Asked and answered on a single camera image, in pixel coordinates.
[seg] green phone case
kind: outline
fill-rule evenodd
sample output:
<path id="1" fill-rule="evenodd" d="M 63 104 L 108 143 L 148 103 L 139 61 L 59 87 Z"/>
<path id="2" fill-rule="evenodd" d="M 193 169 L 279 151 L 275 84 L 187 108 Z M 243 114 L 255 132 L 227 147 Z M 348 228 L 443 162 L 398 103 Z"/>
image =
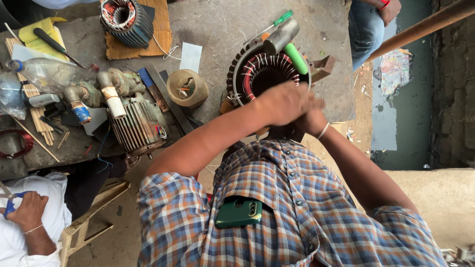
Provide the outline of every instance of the green phone case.
<path id="1" fill-rule="evenodd" d="M 229 196 L 224 199 L 223 205 L 216 216 L 216 228 L 256 224 L 262 219 L 262 202 L 253 198 Z"/>

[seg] checkered shirt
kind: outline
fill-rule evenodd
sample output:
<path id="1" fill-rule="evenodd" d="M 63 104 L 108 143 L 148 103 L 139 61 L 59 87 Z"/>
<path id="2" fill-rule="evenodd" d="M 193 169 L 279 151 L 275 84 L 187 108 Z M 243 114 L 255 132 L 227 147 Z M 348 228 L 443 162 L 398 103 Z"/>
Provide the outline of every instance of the checkered shirt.
<path id="1" fill-rule="evenodd" d="M 225 197 L 260 200 L 255 225 L 217 229 Z M 138 266 L 446 266 L 425 221 L 411 210 L 355 208 L 342 181 L 311 151 L 261 141 L 216 170 L 213 198 L 178 173 L 146 177 L 138 195 Z"/>

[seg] blue wire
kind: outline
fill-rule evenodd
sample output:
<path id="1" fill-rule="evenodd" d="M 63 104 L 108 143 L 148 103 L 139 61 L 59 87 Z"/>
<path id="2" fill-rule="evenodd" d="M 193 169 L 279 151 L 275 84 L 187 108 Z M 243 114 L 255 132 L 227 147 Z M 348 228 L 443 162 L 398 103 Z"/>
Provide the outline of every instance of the blue wire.
<path id="1" fill-rule="evenodd" d="M 101 157 L 99 156 L 99 154 L 101 153 L 102 145 L 104 144 L 104 141 L 105 141 L 105 139 L 107 138 L 107 136 L 109 135 L 109 132 L 110 132 L 110 131 L 111 131 L 111 125 L 109 124 L 109 129 L 107 130 L 107 133 L 105 134 L 104 139 L 102 139 L 101 146 L 99 147 L 99 151 L 97 152 L 97 159 L 100 160 L 100 161 L 102 161 L 102 162 L 105 162 L 105 163 L 107 163 L 107 164 L 105 165 L 105 167 L 104 167 L 102 170 L 100 170 L 100 171 L 98 171 L 98 172 L 96 172 L 96 173 L 100 173 L 100 172 L 102 172 L 103 170 L 107 169 L 107 167 L 109 166 L 109 164 L 111 165 L 111 168 L 114 167 L 114 164 L 112 164 L 112 163 L 110 163 L 110 162 L 108 162 L 108 161 L 105 161 L 105 160 L 101 159 Z"/>

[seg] shirt pocket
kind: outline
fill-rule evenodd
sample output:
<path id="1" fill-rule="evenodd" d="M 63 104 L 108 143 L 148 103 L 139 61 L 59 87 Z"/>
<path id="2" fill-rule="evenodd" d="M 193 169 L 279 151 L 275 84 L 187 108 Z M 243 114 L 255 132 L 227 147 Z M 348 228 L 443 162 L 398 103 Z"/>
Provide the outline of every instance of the shirt pocket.
<path id="1" fill-rule="evenodd" d="M 276 210 L 276 166 L 271 163 L 240 166 L 233 169 L 220 183 L 216 192 L 219 209 L 229 196 L 253 198 Z"/>

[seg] concrete workbench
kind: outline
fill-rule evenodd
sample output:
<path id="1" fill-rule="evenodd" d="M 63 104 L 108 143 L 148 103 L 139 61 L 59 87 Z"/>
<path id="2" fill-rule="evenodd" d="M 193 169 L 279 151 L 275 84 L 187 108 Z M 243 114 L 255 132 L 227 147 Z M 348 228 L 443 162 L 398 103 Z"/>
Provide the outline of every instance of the concrete workbench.
<path id="1" fill-rule="evenodd" d="M 204 104 L 192 110 L 194 118 L 206 123 L 219 115 L 221 95 L 226 88 L 226 75 L 231 61 L 243 48 L 242 43 L 292 9 L 295 13 L 294 19 L 300 24 L 300 32 L 293 40 L 295 46 L 300 47 L 300 51 L 305 52 L 311 60 L 323 59 L 327 55 L 338 58 L 332 74 L 317 82 L 313 89 L 327 103 L 327 119 L 330 122 L 353 119 L 355 100 L 352 92 L 353 71 L 346 8 L 345 0 L 187 0 L 169 4 L 172 47 L 179 46 L 173 55 L 180 57 L 182 42 L 203 46 L 199 75 L 209 86 L 209 97 Z M 138 70 L 153 64 L 159 71 L 166 70 L 168 74 L 179 69 L 178 60 L 163 60 L 162 56 L 108 60 L 105 56 L 106 44 L 99 16 L 55 25 L 61 31 L 68 52 L 86 66 L 97 63 L 101 70 L 110 67 Z M 10 34 L 0 33 L 2 62 L 8 59 L 6 47 L 3 45 L 5 38 L 10 38 Z M 320 55 L 321 51 L 325 51 L 324 57 Z M 25 121 L 25 125 L 34 130 L 32 121 Z M 61 136 L 54 133 L 55 145 L 52 152 L 61 160 L 60 164 L 94 158 L 99 142 L 85 135 L 82 128 L 69 130 L 69 142 L 65 142 L 65 149 L 62 147 L 60 151 L 57 151 L 56 147 Z M 82 153 L 90 144 L 93 149 L 89 157 L 86 157 Z M 38 145 L 24 156 L 24 161 L 28 170 L 58 165 Z M 0 165 L 5 164 L 5 160 L 0 160 Z"/>

